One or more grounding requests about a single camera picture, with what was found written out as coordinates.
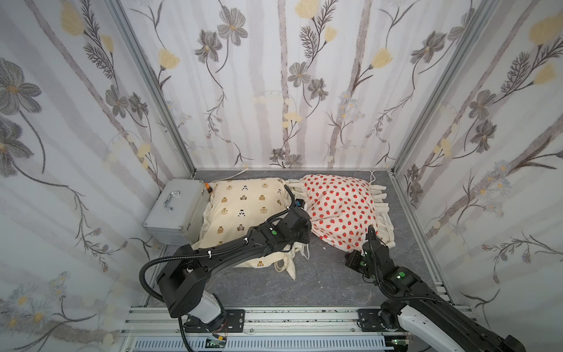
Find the strawberry print ruffled pillow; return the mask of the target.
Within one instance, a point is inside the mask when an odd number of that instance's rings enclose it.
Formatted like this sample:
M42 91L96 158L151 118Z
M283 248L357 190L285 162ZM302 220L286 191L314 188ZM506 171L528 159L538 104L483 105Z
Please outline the strawberry print ruffled pillow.
M289 186L306 201L312 233L328 245L352 252L367 241L368 227L389 248L396 246L386 187L357 177L305 175Z

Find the cream animal print pillow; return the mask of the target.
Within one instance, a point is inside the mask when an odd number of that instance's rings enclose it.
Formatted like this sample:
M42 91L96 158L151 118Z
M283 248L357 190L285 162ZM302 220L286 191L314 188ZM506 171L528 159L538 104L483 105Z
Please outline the cream animal print pillow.
M212 183L202 230L193 248L208 248L243 238L250 227L286 210L290 206L287 185L287 181L278 177Z

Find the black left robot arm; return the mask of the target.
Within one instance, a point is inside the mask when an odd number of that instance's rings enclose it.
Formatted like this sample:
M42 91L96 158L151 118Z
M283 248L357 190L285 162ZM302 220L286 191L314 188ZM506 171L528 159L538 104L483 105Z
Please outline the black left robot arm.
M180 247L174 255L148 261L139 270L139 283L154 299L164 302L171 318L177 320L184 348L192 348L186 337L184 317L196 318L206 332L227 325L227 313L217 295L205 286L213 274L249 260L289 252L296 243L308 244L311 218L304 199L297 199L289 186L290 206L249 227L246 235L209 248Z

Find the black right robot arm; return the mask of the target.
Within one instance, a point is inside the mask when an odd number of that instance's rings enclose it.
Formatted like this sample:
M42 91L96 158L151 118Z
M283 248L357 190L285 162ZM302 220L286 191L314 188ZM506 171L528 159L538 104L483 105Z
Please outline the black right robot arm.
M345 255L345 265L362 275L386 297L378 312L359 313L363 330L407 331L436 351L525 351L511 335L483 327L441 298L412 270L394 264L389 248L373 231L362 250Z

